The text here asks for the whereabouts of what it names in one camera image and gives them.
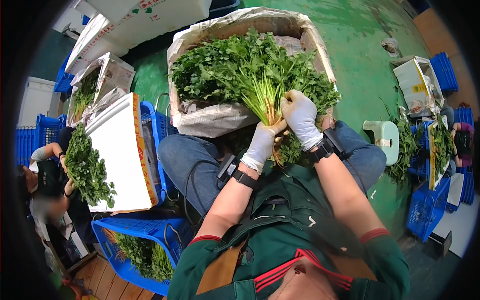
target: green floor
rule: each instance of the green floor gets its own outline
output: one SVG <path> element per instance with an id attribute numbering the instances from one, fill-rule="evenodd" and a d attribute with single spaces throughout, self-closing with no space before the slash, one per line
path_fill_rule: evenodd
<path id="1" fill-rule="evenodd" d="M 310 17 L 325 41 L 342 94 L 334 115 L 366 139 L 364 120 L 388 119 L 380 98 L 391 111 L 396 111 L 397 103 L 405 106 L 389 64 L 392 58 L 381 47 L 381 40 L 391 36 L 397 39 L 402 56 L 430 56 L 411 18 L 395 0 L 243 0 L 239 8 L 254 6 Z M 172 33 L 159 36 L 123 57 L 137 72 L 132 91 L 142 101 L 155 103 L 161 93 L 168 92 L 167 48 L 172 37 Z M 163 96 L 157 110 L 165 112 L 167 103 L 168 97 Z M 369 195 L 374 191 L 370 201 L 378 216 L 395 236 L 401 235 L 410 187 L 395 185 L 383 175 Z"/>

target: grey sleeve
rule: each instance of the grey sleeve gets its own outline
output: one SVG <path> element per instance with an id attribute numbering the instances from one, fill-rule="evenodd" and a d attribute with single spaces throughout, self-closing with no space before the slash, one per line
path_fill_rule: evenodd
<path id="1" fill-rule="evenodd" d="M 32 153 L 31 159 L 34 161 L 42 161 L 47 159 L 48 157 L 45 155 L 45 147 L 40 147 Z"/>

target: newspaper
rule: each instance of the newspaper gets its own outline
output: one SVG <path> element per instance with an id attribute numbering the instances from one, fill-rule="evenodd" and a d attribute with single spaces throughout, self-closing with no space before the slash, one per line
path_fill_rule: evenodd
<path id="1" fill-rule="evenodd" d="M 97 68 L 100 68 L 100 73 L 93 102 L 85 108 L 82 116 L 76 120 L 74 116 L 75 96 L 73 91 L 68 106 L 67 126 L 74 127 L 79 122 L 88 125 L 96 112 L 106 109 L 130 92 L 130 86 L 135 75 L 134 68 L 110 52 L 94 60 L 86 69 L 78 72 L 70 83 L 74 87 L 73 89 L 76 90 L 76 88 L 80 87 L 80 81 Z"/>
<path id="2" fill-rule="evenodd" d="M 317 72 L 326 73 L 328 79 L 336 82 L 325 43 L 308 16 L 266 7 L 237 10 L 224 17 L 204 21 L 190 26 L 183 35 L 175 39 L 168 48 L 168 72 L 172 64 L 185 52 L 212 38 L 228 38 L 233 34 L 245 35 L 250 27 L 259 33 L 272 32 L 275 36 L 290 36 L 300 40 L 304 51 L 317 50 L 313 66 Z M 215 138 L 259 121 L 247 107 L 240 104 L 220 104 L 186 114 L 181 111 L 181 100 L 171 78 L 168 79 L 170 92 L 170 114 L 172 125 L 180 133 Z"/>

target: brown strap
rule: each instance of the brown strap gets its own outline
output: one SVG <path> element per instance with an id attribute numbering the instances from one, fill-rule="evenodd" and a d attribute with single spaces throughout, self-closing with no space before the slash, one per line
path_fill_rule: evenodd
<path id="1" fill-rule="evenodd" d="M 228 248 L 207 267 L 200 280 L 197 295 L 232 283 L 239 253 L 245 242 L 246 240 L 237 247 Z"/>
<path id="2" fill-rule="evenodd" d="M 368 278 L 377 281 L 377 278 L 363 259 L 345 255 L 336 255 L 329 251 L 325 251 L 325 253 L 330 257 L 330 260 L 340 274 L 352 278 Z"/>

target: wooden floor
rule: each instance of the wooden floor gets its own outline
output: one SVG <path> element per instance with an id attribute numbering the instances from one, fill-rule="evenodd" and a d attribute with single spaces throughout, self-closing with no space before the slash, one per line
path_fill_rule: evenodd
<path id="1" fill-rule="evenodd" d="M 98 300 L 151 300 L 154 293 L 121 279 L 109 263 L 96 257 L 80 269 L 75 278 L 84 280 Z"/>

